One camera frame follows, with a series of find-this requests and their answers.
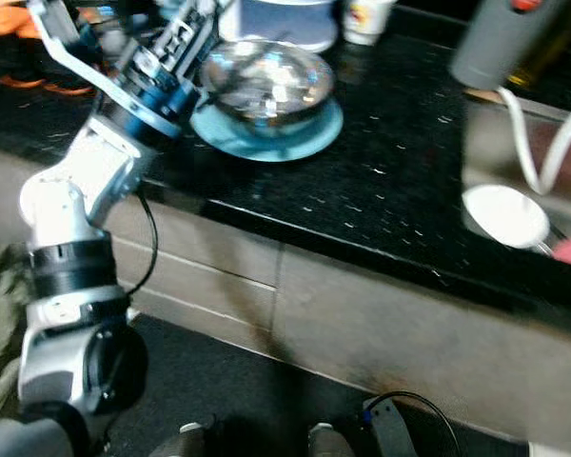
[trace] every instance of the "white cup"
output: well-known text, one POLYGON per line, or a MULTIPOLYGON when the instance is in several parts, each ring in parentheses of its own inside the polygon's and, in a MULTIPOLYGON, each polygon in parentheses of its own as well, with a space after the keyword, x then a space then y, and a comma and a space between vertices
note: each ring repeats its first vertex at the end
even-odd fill
POLYGON ((374 45, 387 24, 397 0, 349 0, 343 26, 345 40, 356 45, 374 45))

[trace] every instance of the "stainless steel bowl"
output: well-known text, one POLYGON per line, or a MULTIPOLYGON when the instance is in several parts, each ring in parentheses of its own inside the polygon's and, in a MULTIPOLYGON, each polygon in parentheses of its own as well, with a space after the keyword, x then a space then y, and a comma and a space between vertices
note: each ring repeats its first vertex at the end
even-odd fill
POLYGON ((332 92, 334 78, 319 56, 287 43, 224 43, 201 68, 201 82, 217 107, 255 127, 308 119, 332 92))

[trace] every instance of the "stainless steel sink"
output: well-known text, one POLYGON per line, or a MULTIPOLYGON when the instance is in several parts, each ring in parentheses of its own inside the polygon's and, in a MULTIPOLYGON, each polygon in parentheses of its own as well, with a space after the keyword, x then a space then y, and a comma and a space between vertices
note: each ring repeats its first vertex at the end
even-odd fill
MULTIPOLYGON (((541 163, 568 112, 536 102, 521 102, 531 149, 536 164, 541 163)), ((535 194, 522 176, 507 108, 495 101, 468 97, 463 182, 467 188, 490 183, 520 190, 545 210, 554 227, 571 238, 571 149, 553 191, 546 196, 535 194)))

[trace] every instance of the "blue saucer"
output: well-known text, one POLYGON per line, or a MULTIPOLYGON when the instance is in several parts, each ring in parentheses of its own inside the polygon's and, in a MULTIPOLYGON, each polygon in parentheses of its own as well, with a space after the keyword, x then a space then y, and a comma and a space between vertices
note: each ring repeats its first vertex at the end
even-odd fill
POLYGON ((212 105, 195 111, 190 124, 201 138, 227 154, 259 162, 287 162, 303 159, 329 146, 343 127, 343 111, 330 99, 312 120, 275 130, 261 128, 258 131, 262 134, 255 134, 254 127, 212 105))

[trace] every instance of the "metal bracket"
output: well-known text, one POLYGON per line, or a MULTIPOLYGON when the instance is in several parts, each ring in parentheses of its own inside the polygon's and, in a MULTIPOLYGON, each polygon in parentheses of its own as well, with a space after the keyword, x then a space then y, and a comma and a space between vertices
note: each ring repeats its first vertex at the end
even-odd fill
POLYGON ((102 90, 119 106, 149 126, 170 138, 178 136, 181 130, 179 126, 161 117, 152 109, 148 109, 140 99, 124 91, 104 74, 71 55, 58 37, 53 37, 49 34, 43 19, 43 17, 49 14, 48 7, 44 0, 30 0, 28 2, 28 9, 36 28, 38 28, 40 32, 42 41, 53 59, 89 81, 99 90, 102 90))
MULTIPOLYGON (((366 400, 364 409, 373 401, 374 398, 366 400)), ((418 457, 406 422, 391 400, 383 400, 370 410, 369 419, 383 457, 418 457)))

